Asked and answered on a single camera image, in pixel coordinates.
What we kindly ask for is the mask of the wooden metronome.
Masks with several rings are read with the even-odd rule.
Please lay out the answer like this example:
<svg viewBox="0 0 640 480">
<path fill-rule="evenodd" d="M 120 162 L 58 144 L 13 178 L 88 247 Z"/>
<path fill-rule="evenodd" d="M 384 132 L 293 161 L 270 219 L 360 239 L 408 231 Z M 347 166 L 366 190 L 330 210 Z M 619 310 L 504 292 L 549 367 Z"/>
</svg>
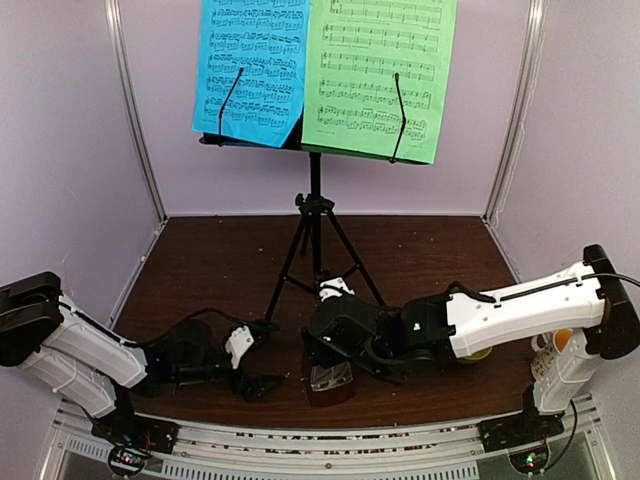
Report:
<svg viewBox="0 0 640 480">
<path fill-rule="evenodd" d="M 301 375 L 312 408 L 336 406 L 355 395 L 353 371 L 347 360 L 325 368 L 316 364 L 309 354 L 303 353 Z"/>
</svg>

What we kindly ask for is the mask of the black music stand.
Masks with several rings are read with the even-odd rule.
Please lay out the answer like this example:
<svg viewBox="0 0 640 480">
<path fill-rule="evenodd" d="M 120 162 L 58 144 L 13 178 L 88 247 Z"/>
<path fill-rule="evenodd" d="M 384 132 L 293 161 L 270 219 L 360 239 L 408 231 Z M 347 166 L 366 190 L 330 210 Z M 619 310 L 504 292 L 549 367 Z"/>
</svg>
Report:
<svg viewBox="0 0 640 480">
<path fill-rule="evenodd" d="M 200 143 L 204 145 L 217 145 L 217 146 L 240 146 L 242 143 L 234 139 L 232 137 L 223 136 L 222 135 L 222 120 L 224 118 L 225 109 L 228 103 L 231 100 L 232 94 L 236 90 L 239 85 L 242 75 L 245 71 L 244 67 L 239 68 L 239 71 L 229 88 L 226 97 L 224 98 L 222 104 L 220 105 L 220 109 L 218 112 L 218 132 L 216 134 L 212 133 L 203 133 L 202 138 L 200 139 Z M 397 158 L 397 153 L 399 150 L 399 146 L 401 144 L 401 140 L 406 128 L 407 118 L 404 108 L 404 102 L 402 98 L 401 88 L 400 88 L 400 73 L 394 72 L 393 79 L 396 89 L 396 97 L 399 103 L 400 112 L 401 112 L 401 126 L 398 134 L 398 138 L 396 141 L 396 145 L 394 147 L 393 155 L 389 158 L 383 157 L 383 160 L 387 160 L 389 163 L 394 164 L 399 161 Z M 295 141 L 297 136 L 301 136 L 302 126 L 300 128 L 294 127 L 294 133 L 290 134 L 289 138 L 285 141 L 284 147 L 285 150 L 292 151 L 302 151 L 302 145 L 300 141 Z M 298 208 L 300 213 L 300 220 L 298 226 L 295 230 L 295 233 L 292 236 L 292 240 L 286 254 L 284 263 L 282 268 L 278 274 L 278 278 L 271 295 L 271 299 L 269 301 L 268 307 L 265 312 L 264 320 L 269 322 L 273 319 L 276 306 L 281 297 L 283 288 L 285 283 L 289 283 L 304 292 L 310 293 L 311 295 L 318 296 L 320 290 L 320 277 L 324 272 L 323 269 L 323 254 L 322 254 L 322 219 L 326 217 L 330 224 L 332 225 L 334 231 L 338 235 L 340 241 L 345 247 L 347 253 L 349 254 L 353 264 L 350 268 L 348 268 L 344 273 L 343 277 L 348 278 L 356 272 L 359 272 L 364 279 L 369 291 L 373 295 L 375 301 L 380 306 L 386 306 L 386 303 L 377 288 L 374 280 L 370 276 L 367 271 L 363 260 L 360 258 L 358 253 L 355 250 L 355 247 L 350 242 L 347 234 L 344 229 L 340 225 L 336 214 L 334 213 L 335 202 L 327 199 L 321 194 L 321 159 L 322 153 L 311 151 L 309 152 L 309 162 L 310 162 L 310 192 L 307 195 L 303 193 L 299 193 L 295 198 L 295 205 Z M 293 265 L 294 256 L 296 252 L 300 253 L 301 257 L 306 256 L 307 248 L 311 245 L 311 255 L 312 255 L 312 274 L 313 274 L 313 285 L 305 284 L 304 282 L 296 279 L 290 274 L 291 266 Z"/>
</svg>

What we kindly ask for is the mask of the green sheet music page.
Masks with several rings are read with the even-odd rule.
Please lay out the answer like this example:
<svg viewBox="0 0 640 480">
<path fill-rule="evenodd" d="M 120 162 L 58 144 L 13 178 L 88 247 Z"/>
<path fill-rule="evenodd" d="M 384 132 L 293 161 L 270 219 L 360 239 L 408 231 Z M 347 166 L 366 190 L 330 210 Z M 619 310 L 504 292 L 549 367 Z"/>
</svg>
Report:
<svg viewBox="0 0 640 480">
<path fill-rule="evenodd" d="M 302 146 L 434 163 L 457 9 L 455 1 L 312 2 Z"/>
</svg>

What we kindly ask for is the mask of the blue sheet music page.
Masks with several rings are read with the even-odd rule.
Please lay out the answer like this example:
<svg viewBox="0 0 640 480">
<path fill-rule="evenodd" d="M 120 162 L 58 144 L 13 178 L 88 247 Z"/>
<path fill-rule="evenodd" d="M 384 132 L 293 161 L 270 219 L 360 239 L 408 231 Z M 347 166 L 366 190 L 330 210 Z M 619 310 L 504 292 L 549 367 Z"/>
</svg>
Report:
<svg viewBox="0 0 640 480">
<path fill-rule="evenodd" d="M 304 105 L 310 3 L 204 1 L 192 130 L 280 148 Z"/>
</svg>

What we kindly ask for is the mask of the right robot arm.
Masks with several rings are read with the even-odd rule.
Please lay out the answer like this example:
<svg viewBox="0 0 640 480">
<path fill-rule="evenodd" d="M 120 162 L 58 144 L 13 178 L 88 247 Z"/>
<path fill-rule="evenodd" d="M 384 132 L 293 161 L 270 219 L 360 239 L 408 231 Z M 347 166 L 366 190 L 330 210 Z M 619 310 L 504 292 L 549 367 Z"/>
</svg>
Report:
<svg viewBox="0 0 640 480">
<path fill-rule="evenodd" d="M 443 368 L 484 349 L 559 330 L 572 333 L 528 389 L 531 402 L 513 419 L 519 440 L 535 440 L 569 406 L 605 361 L 639 346 L 639 317 L 604 248 L 552 275 L 484 292 L 460 282 L 402 307 L 359 298 L 339 276 L 319 286 L 320 304 L 302 330 L 312 365 L 350 362 L 374 378 L 402 383 L 407 374 Z"/>
</svg>

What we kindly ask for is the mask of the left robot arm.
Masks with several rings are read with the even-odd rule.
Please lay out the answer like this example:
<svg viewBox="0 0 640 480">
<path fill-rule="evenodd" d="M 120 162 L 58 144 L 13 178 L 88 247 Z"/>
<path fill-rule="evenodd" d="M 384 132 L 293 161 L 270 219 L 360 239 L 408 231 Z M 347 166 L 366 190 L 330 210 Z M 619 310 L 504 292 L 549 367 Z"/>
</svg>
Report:
<svg viewBox="0 0 640 480">
<path fill-rule="evenodd" d="M 62 292 L 53 272 L 1 288 L 2 366 L 38 377 L 123 444 L 148 430 L 131 395 L 156 398 L 224 379 L 233 394 L 251 402 L 280 386 L 281 375 L 249 376 L 241 368 L 249 350 L 277 328 L 206 307 L 138 342 L 91 319 Z"/>
</svg>

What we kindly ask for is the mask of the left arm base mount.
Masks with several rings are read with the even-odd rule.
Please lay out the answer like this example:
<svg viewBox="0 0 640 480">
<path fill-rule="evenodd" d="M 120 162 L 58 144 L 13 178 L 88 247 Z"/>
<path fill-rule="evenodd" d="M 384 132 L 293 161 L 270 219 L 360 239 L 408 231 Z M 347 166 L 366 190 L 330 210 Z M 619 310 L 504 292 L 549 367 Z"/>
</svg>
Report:
<svg viewBox="0 0 640 480">
<path fill-rule="evenodd" d="M 131 479 L 144 470 L 154 453 L 173 452 L 179 425 L 137 414 L 127 393 L 118 394 L 114 406 L 102 417 L 83 412 L 92 424 L 91 433 L 112 445 L 106 460 L 111 473 Z"/>
</svg>

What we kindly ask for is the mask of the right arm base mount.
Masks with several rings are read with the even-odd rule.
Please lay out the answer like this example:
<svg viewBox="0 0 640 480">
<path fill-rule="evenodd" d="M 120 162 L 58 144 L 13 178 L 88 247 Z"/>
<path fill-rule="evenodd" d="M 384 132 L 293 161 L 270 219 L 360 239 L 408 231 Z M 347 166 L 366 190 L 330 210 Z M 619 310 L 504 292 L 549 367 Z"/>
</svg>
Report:
<svg viewBox="0 0 640 480">
<path fill-rule="evenodd" d="M 542 414 L 533 389 L 523 394 L 522 410 L 478 424 L 485 453 L 509 451 L 509 462 L 520 474 L 541 475 L 553 464 L 548 440 L 564 432 L 563 413 Z"/>
</svg>

